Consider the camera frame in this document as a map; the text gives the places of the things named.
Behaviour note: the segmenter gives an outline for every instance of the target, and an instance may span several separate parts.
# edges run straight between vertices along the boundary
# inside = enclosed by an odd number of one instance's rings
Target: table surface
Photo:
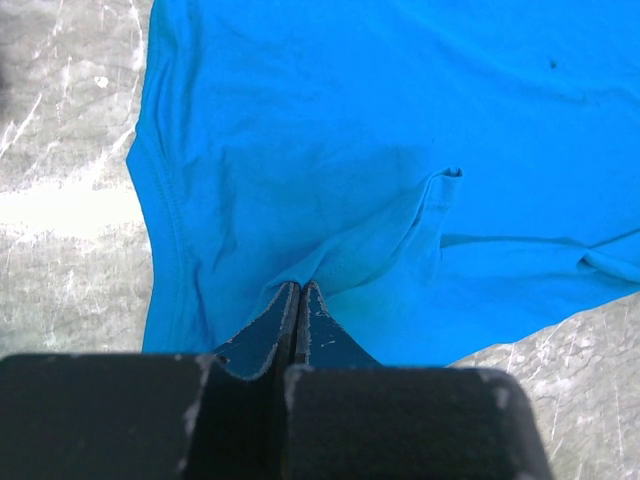
[[[0,0],[0,356],[139,350],[151,250],[124,158],[151,0]],[[459,362],[517,377],[558,479],[640,478],[640,295]]]

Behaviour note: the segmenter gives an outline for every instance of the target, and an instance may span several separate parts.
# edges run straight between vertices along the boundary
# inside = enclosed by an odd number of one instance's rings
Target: scratched surface
[[[150,0],[0,0],[0,356],[137,350],[150,248],[124,157]],[[531,397],[559,480],[640,479],[640,296],[460,364]]]

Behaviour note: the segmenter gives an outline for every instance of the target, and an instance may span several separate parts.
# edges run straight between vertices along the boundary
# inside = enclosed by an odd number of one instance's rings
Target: black object
[[[3,479],[552,478],[512,377],[382,367],[314,283],[208,355],[7,357],[0,415]]]

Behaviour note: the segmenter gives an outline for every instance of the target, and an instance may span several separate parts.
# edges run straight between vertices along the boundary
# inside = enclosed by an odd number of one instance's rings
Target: wrinkled fabric
[[[638,2],[156,0],[127,164],[143,350],[205,352],[284,281],[387,365],[640,290]]]

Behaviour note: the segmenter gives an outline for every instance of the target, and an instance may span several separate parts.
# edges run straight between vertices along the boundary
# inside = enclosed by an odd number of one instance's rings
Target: gray tabletop
[[[150,5],[0,0],[0,356],[140,348],[151,251],[124,158]],[[640,479],[640,295],[459,364],[520,380],[558,479]]]

